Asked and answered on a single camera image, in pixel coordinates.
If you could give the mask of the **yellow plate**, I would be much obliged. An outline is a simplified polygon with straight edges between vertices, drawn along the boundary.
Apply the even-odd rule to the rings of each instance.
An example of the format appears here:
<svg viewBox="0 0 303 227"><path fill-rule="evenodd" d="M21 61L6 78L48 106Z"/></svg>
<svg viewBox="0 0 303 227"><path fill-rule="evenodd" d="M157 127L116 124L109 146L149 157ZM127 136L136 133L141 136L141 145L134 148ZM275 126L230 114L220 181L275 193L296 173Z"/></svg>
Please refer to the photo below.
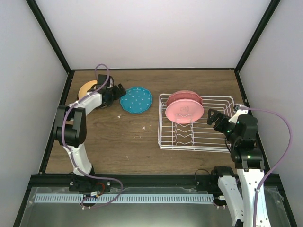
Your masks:
<svg viewBox="0 0 303 227"><path fill-rule="evenodd" d="M81 96L80 99L82 99L90 90L95 90L96 89L96 80L89 81L82 85L82 87L79 89L78 94Z"/></svg>

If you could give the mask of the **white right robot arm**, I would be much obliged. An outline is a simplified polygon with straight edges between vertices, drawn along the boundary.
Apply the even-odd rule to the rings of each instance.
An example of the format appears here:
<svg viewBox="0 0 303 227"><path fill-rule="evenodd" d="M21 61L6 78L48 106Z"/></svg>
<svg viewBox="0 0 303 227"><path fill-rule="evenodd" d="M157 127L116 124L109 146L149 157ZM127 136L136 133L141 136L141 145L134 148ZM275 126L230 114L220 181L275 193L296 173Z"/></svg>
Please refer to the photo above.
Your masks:
<svg viewBox="0 0 303 227"><path fill-rule="evenodd" d="M230 117L208 110L207 124L225 136L237 173L227 166L216 166L211 187L223 193L234 227L271 226L264 192L265 158L256 146L258 120L242 105Z"/></svg>

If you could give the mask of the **teal plate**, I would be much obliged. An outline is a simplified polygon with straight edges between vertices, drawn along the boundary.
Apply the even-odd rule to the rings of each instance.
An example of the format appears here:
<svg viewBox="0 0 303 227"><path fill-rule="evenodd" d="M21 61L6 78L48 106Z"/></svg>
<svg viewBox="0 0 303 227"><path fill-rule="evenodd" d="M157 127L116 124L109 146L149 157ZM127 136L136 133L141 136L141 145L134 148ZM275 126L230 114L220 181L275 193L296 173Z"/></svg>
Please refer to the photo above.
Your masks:
<svg viewBox="0 0 303 227"><path fill-rule="evenodd" d="M121 107L131 114L141 114L147 111L153 103L151 92L144 87L131 87L120 98Z"/></svg>

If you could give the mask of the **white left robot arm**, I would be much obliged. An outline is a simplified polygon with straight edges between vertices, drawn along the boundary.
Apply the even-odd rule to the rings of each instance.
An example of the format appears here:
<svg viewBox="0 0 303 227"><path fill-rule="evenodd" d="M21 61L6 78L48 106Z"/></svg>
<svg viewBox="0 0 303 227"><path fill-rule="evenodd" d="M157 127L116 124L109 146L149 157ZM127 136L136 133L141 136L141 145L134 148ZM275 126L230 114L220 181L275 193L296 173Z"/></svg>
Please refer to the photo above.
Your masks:
<svg viewBox="0 0 303 227"><path fill-rule="evenodd" d="M83 98L57 108L53 129L54 139L66 150L72 163L73 173L80 178L80 185L86 191L92 191L97 185L97 180L115 181L123 186L118 179L94 175L93 165L88 159L84 142L87 136L86 116L98 107L111 105L125 94L126 90L121 84L91 88Z"/></svg>

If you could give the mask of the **light pink plate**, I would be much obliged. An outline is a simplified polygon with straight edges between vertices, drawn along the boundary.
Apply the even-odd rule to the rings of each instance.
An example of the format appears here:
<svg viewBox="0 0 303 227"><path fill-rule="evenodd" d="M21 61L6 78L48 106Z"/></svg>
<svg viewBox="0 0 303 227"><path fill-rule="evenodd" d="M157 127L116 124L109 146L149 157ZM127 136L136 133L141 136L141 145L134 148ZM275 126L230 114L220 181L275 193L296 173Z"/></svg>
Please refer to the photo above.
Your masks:
<svg viewBox="0 0 303 227"><path fill-rule="evenodd" d="M180 99L168 105L166 117L175 123L188 124L199 120L204 114L203 106L192 99Z"/></svg>

